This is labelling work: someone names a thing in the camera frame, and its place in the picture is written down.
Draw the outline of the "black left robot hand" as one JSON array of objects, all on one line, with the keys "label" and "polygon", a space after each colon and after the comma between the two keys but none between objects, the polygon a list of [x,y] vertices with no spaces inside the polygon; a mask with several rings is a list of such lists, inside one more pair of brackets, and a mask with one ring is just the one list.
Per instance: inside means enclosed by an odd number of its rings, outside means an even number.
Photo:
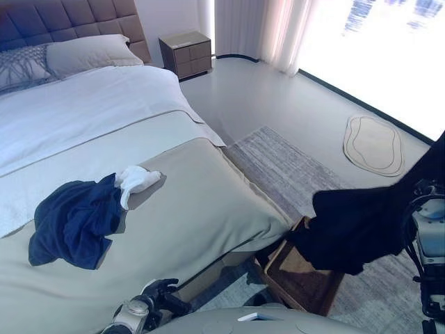
[{"label": "black left robot hand", "polygon": [[191,305],[175,296],[178,283],[177,278],[153,280],[144,286],[141,295],[150,300],[152,310],[167,310],[173,315],[184,316],[191,310]]}]

